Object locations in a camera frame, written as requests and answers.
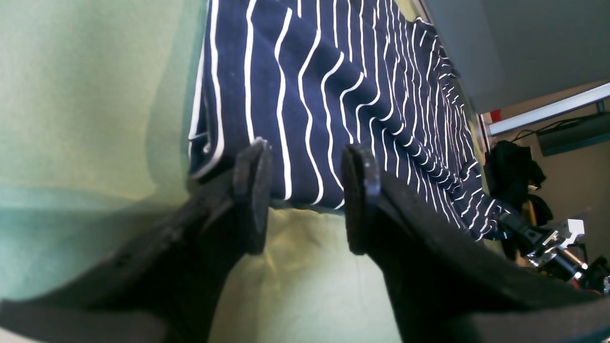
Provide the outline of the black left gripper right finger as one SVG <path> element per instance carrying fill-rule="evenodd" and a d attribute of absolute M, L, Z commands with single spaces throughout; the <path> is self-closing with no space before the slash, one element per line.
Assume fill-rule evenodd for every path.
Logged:
<path fill-rule="evenodd" d="M 507 261 L 453 228 L 423 198 L 344 147 L 349 249 L 381 269 L 404 343 L 601 343 L 609 298 Z"/>

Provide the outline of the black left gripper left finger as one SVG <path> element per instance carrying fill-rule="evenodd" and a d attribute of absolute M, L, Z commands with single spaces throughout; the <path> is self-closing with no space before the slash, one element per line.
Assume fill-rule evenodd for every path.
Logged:
<path fill-rule="evenodd" d="M 234 165 L 72 282 L 2 301 L 1 328 L 36 343 L 206 343 L 226 279 L 264 251 L 272 146 Z"/>

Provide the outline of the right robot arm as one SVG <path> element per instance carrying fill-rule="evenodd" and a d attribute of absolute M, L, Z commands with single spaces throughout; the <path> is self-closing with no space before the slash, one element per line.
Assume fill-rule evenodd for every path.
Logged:
<path fill-rule="evenodd" d="M 608 260 L 600 256 L 589 263 L 569 250 L 585 235 L 584 220 L 569 218 L 534 226 L 516 214 L 502 213 L 499 225 L 516 239 L 520 256 L 536 271 L 604 297 L 609 295 Z"/>

